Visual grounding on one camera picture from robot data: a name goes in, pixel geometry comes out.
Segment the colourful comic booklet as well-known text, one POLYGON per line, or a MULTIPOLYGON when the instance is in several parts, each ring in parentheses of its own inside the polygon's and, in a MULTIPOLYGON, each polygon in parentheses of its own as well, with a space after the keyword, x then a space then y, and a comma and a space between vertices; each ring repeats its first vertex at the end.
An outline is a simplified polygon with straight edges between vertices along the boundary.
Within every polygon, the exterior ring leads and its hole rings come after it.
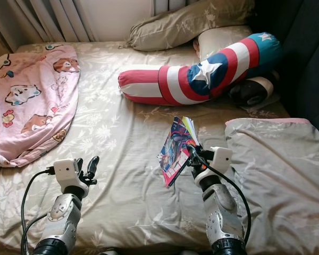
POLYGON ((194 123, 189 117, 175 116, 164 146, 157 156, 167 188, 174 184, 189 159, 189 145, 200 145, 194 123))

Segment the pink cartoon print blanket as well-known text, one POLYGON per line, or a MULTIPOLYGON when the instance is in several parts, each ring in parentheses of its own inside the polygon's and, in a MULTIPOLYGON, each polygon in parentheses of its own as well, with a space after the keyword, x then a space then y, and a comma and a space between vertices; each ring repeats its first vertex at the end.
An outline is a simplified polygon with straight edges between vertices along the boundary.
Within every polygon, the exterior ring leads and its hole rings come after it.
POLYGON ((70 45, 0 56, 0 168, 24 167, 64 140, 80 73, 70 45))

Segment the red white blue star bolster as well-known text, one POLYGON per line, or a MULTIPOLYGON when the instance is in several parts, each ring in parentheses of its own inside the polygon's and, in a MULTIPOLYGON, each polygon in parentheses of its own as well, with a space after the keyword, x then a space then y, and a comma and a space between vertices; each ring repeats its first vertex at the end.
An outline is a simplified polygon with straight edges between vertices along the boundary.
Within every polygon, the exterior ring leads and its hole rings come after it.
POLYGON ((128 65, 121 92, 139 104, 194 105, 220 97, 236 82, 272 71, 283 56, 269 32, 254 33, 192 66, 128 65))

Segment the large pale grey pillow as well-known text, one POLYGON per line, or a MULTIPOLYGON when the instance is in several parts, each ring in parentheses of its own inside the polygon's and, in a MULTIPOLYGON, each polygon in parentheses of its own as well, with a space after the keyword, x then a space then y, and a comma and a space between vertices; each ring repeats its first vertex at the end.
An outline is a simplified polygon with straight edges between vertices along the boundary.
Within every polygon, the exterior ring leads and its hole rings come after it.
POLYGON ((251 209, 248 254, 319 255, 319 131, 298 117, 242 117, 225 137, 251 209))

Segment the small cream pillow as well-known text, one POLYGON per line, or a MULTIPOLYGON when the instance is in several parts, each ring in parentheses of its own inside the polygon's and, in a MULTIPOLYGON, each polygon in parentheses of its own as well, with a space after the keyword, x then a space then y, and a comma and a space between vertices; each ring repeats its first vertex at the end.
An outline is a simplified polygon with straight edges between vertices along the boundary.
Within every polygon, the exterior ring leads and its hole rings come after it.
POLYGON ((208 29, 196 37, 194 48, 200 57, 200 61, 203 61, 251 34, 252 30, 247 25, 208 29))

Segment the olive floral pillow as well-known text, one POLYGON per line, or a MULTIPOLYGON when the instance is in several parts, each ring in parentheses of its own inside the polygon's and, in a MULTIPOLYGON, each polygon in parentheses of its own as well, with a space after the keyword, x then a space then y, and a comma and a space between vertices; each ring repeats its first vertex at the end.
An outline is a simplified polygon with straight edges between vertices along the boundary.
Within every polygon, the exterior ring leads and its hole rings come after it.
POLYGON ((245 24, 254 7, 255 0, 200 0, 136 23, 126 46, 145 52, 175 48, 208 29, 245 24))

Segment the grey curtain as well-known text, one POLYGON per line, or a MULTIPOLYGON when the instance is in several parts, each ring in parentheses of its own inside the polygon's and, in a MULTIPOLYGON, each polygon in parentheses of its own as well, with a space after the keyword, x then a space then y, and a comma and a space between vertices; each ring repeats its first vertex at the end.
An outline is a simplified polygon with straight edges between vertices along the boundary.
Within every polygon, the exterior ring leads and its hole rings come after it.
POLYGON ((153 15, 176 11, 200 0, 152 0, 153 15))
POLYGON ((49 42, 90 42, 94 36, 75 0, 0 0, 0 39, 9 49, 49 42))

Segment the dark upholstered headboard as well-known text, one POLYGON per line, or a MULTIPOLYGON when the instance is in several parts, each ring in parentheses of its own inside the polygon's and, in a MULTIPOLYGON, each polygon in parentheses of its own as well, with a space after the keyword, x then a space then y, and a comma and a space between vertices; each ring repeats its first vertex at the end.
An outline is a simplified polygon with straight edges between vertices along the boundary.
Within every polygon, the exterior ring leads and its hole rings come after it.
POLYGON ((250 24, 281 42, 275 85, 281 104, 319 131, 319 0, 255 0, 250 24))

